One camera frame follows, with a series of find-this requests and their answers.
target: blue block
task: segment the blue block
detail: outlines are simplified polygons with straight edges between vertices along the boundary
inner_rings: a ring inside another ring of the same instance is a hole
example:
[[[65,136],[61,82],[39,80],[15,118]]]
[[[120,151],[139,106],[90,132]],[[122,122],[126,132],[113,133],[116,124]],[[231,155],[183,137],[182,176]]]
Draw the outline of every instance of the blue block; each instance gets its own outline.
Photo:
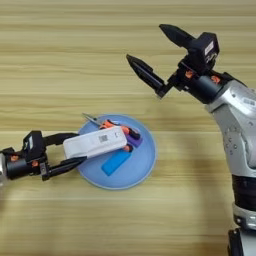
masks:
[[[101,169],[106,175],[110,176],[131,156],[131,154],[131,152],[126,152],[121,149],[112,155],[112,157],[102,165]]]

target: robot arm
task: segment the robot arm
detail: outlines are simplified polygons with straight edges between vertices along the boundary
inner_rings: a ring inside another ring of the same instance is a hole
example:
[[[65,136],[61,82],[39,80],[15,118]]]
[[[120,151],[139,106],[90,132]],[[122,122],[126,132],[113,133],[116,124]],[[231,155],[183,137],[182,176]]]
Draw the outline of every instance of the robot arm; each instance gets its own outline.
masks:
[[[187,55],[167,84],[145,62],[127,55],[135,73],[162,98],[172,88],[189,92],[205,104],[223,134],[233,180],[234,220],[241,228],[229,232],[230,256],[256,252],[256,94],[228,73],[213,70],[219,54],[217,37],[202,33],[197,39],[171,25],[160,25],[165,35]]]

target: table surface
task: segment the table surface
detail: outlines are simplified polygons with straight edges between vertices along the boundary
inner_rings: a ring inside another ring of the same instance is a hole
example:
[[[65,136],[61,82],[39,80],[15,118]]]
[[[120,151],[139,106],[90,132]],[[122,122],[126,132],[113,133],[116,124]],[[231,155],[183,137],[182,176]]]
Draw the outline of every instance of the table surface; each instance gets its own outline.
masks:
[[[255,87],[256,2],[192,2],[0,0],[1,148],[20,149],[32,129],[77,131],[82,112],[131,115],[158,146],[152,176],[126,191],[96,188],[77,171],[10,182],[1,191],[1,255],[227,255],[233,195],[218,127],[185,92],[158,100],[125,58],[167,79],[185,50],[160,23],[215,32],[216,70]],[[61,147],[48,153],[51,163],[64,157]]]

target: wooden table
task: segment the wooden table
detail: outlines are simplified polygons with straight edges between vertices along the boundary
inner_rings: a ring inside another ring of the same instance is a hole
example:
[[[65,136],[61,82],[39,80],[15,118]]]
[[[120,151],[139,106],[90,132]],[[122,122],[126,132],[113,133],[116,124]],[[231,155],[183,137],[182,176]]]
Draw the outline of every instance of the wooden table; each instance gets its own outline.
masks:
[[[129,67],[130,53],[164,78],[185,50],[158,28],[218,35],[216,70],[256,82],[253,0],[0,0],[0,142],[20,149],[32,129],[77,131],[81,112],[143,122],[158,161],[141,185],[112,192],[77,171],[2,189],[0,254],[227,255],[233,227],[230,174],[211,116],[173,89],[162,101]],[[49,148],[50,162],[64,157]]]

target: label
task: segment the label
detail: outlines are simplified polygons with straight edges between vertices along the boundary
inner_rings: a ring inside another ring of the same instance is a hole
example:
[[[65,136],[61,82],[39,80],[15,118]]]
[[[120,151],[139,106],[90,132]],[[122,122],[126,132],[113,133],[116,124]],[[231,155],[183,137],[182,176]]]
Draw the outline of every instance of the label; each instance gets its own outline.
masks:
[[[213,49],[213,41],[205,48],[204,54],[207,55]]]
[[[100,140],[100,143],[106,142],[108,141],[108,136],[107,135],[99,136],[99,140]]]
[[[242,100],[243,100],[244,104],[247,104],[247,105],[250,105],[251,107],[256,108],[256,101],[255,100],[251,100],[249,98],[243,98]]]

